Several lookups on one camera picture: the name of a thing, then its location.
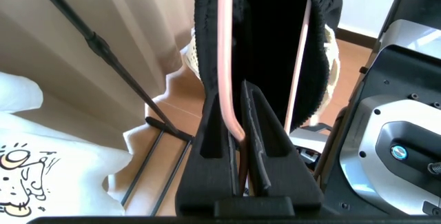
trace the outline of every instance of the baseboard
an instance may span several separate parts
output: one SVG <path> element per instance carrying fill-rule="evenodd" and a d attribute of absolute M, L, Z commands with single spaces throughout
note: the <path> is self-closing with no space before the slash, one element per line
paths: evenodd
<path fill-rule="evenodd" d="M 370 48 L 370 49 L 373 48 L 375 42 L 377 41 L 376 38 L 369 37 L 364 34 L 358 34 L 356 32 L 344 30 L 341 28 L 337 29 L 336 38 L 356 45 L 361 45 L 362 47 Z"/>

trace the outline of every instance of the black line drawing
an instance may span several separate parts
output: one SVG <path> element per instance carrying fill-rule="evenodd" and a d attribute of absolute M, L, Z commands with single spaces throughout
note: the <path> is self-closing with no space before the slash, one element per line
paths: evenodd
<path fill-rule="evenodd" d="M 57 152 L 31 153 L 23 149 L 27 143 L 18 147 L 15 143 L 12 150 L 7 151 L 3 145 L 0 151 L 0 214 L 7 214 L 15 217 L 26 217 L 31 215 L 30 202 L 45 201 L 46 194 L 43 190 L 43 175 L 48 174 L 50 169 L 60 159 L 48 156 Z"/>

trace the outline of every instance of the tripod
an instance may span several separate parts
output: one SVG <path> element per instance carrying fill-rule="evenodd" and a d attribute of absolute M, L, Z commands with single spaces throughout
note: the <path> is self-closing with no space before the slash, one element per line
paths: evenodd
<path fill-rule="evenodd" d="M 154 216 L 159 210 L 159 207 L 161 206 L 161 203 L 167 194 L 168 188 L 172 184 L 173 178 L 176 174 L 176 172 L 179 169 L 179 166 L 182 163 L 182 160 L 187 153 L 192 140 L 193 136 L 190 134 L 187 134 L 181 130 L 178 130 L 173 123 L 166 117 L 166 115 L 159 109 L 157 104 L 153 102 L 152 98 L 142 89 L 142 87 L 136 82 L 136 80 L 130 75 L 130 73 L 121 65 L 116 55 L 111 51 L 109 45 L 105 42 L 103 38 L 101 38 L 97 33 L 93 32 L 85 23 L 84 21 L 76 14 L 76 12 L 69 6 L 69 4 L 66 2 L 66 0 L 50 0 L 57 8 L 58 10 L 63 13 L 63 15 L 70 21 L 70 23 L 84 36 L 85 41 L 89 45 L 89 48 L 99 57 L 101 57 L 108 65 L 110 65 L 116 73 L 135 91 L 135 93 L 138 94 L 139 97 L 144 100 L 144 102 L 159 116 L 159 118 L 162 121 L 156 120 L 152 117 L 146 117 L 145 121 L 151 125 L 152 127 L 155 127 L 160 130 L 158 136 L 156 137 L 155 141 L 153 142 L 152 147 L 150 148 L 149 152 L 147 153 L 147 156 L 145 157 L 143 163 L 141 164 L 138 172 L 136 173 L 132 183 L 130 184 L 127 192 L 125 193 L 125 196 L 123 197 L 123 200 L 121 201 L 121 205 L 125 205 L 127 203 L 127 200 L 130 197 L 130 194 L 132 193 L 136 183 L 138 182 L 145 166 L 147 165 L 148 161 L 150 160 L 156 146 L 159 144 L 159 141 L 161 140 L 164 132 L 171 134 L 172 136 L 175 136 L 176 138 L 186 142 L 186 146 L 184 147 L 183 151 L 181 152 L 181 155 L 179 156 L 179 160 L 174 166 L 174 169 L 172 173 L 170 174 L 170 177 L 167 180 L 167 183 L 165 184 L 163 191 L 161 192 L 161 195 L 159 196 L 159 199 L 157 200 L 154 209 L 152 210 L 151 215 Z"/>

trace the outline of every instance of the curtain fold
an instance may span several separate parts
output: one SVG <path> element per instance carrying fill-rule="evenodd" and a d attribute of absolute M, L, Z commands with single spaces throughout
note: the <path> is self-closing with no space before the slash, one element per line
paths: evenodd
<path fill-rule="evenodd" d="M 182 65 L 193 0 L 66 0 L 151 96 Z M 126 149 L 122 132 L 145 105 L 88 47 L 49 0 L 0 0 L 0 71 L 35 81 L 45 101 L 17 115 L 82 139 Z"/>

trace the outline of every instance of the floor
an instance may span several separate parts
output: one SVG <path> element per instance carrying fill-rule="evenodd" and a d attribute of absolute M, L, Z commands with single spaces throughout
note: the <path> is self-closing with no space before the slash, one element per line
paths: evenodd
<path fill-rule="evenodd" d="M 334 124 L 337 113 L 347 105 L 348 98 L 358 80 L 358 70 L 364 66 L 371 53 L 370 49 L 345 41 L 338 41 L 340 48 L 340 79 L 334 97 L 328 105 L 320 122 Z M 167 76 L 168 92 L 157 99 L 157 104 L 174 125 L 195 135 L 201 120 L 201 110 L 205 98 L 201 82 L 193 72 L 183 66 L 178 72 Z M 148 116 L 156 117 L 148 110 Z M 110 185 L 109 193 L 121 200 L 132 179 L 140 168 L 159 131 L 144 125 L 125 134 L 130 151 L 134 154 L 130 164 L 115 176 L 115 184 Z M 150 161 L 145 167 L 125 208 L 128 216 L 149 216 L 175 166 L 185 143 L 173 136 L 164 134 Z M 165 195 L 157 216 L 175 216 L 174 196 L 181 179 L 189 152 L 179 167 L 170 188 Z"/>

